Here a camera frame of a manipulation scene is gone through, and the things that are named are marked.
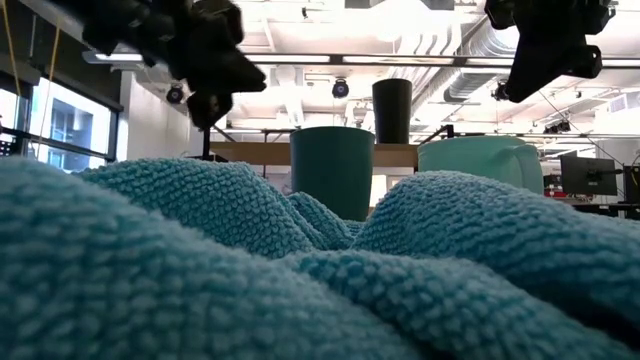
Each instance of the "black trash can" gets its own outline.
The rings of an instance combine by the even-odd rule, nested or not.
[[[373,84],[373,112],[378,144],[408,144],[413,84],[385,79]]]

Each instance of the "terry cloth texture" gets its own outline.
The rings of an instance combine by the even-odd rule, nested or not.
[[[244,164],[0,160],[0,359],[638,359],[640,226],[414,175],[364,224]]]

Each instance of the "ductwork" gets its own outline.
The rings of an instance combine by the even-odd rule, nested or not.
[[[447,26],[437,34],[425,33],[416,35],[419,40],[417,44],[415,37],[403,36],[401,44],[401,50],[403,51],[398,53],[416,55],[451,54],[458,47],[460,36],[460,27],[455,25]],[[436,68],[432,67],[392,67],[389,69],[388,77],[411,81],[413,84],[412,102],[415,104],[418,96],[431,87],[432,79],[436,74],[435,70]]]
[[[467,56],[513,56],[518,44],[518,33],[514,28],[496,31],[488,21],[482,20],[478,31],[457,51],[459,55]],[[461,103],[476,90],[493,80],[500,73],[478,72],[467,69],[462,72],[457,68],[439,70],[429,82],[424,91],[414,97],[413,108],[418,108],[442,91],[442,99],[436,101]]]
[[[345,9],[369,9],[386,0],[345,0]],[[431,10],[453,10],[454,0],[421,0]]]
[[[302,86],[304,74],[302,68],[292,65],[279,65],[273,69],[271,76],[280,88],[285,92],[285,108],[289,115],[289,121],[293,125],[300,125],[304,122],[304,112],[302,110],[302,98],[299,86]]]

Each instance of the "ceiling pipe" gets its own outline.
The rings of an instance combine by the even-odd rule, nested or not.
[[[302,97],[299,86],[302,86],[304,73],[302,68],[292,65],[280,65],[274,69],[274,78],[280,88],[285,91],[284,106],[287,109],[289,121],[294,126],[304,122]]]
[[[518,43],[517,30],[510,28],[497,31],[491,27],[487,18],[478,23],[476,33],[467,38],[458,50],[457,55],[468,56],[513,56]],[[417,94],[413,109],[417,110],[425,101],[442,93],[446,102],[460,103],[501,73],[462,71],[458,68],[440,69],[431,79],[429,86]]]
[[[452,54],[458,46],[461,37],[461,29],[458,24],[448,25],[438,34],[423,33],[420,43],[415,50],[415,55],[447,55]],[[389,78],[401,78],[411,81],[413,84],[413,103],[416,99],[428,91],[431,79],[434,76],[433,67],[394,67],[389,71]]]
[[[400,46],[395,54],[398,55],[426,55],[429,54],[429,50],[435,46],[436,36],[429,36],[427,34],[412,34],[405,35],[400,38]],[[389,78],[402,78],[407,79],[413,83],[411,79],[411,68],[394,66],[389,69]]]

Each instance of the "security camera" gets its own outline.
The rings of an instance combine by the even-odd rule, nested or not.
[[[184,100],[184,90],[182,89],[182,83],[175,83],[171,85],[171,89],[167,92],[167,101],[169,104],[178,105]]]
[[[333,97],[336,99],[346,98],[347,95],[349,95],[349,85],[347,85],[347,80],[343,78],[336,79],[336,82],[333,84],[331,94],[333,94]]]
[[[491,97],[496,101],[509,100],[509,94],[507,94],[507,83],[504,80],[498,81],[495,90],[491,91]]]
[[[567,120],[561,120],[553,124],[548,124],[542,133],[543,134],[561,134],[569,131],[571,131],[571,123]]]

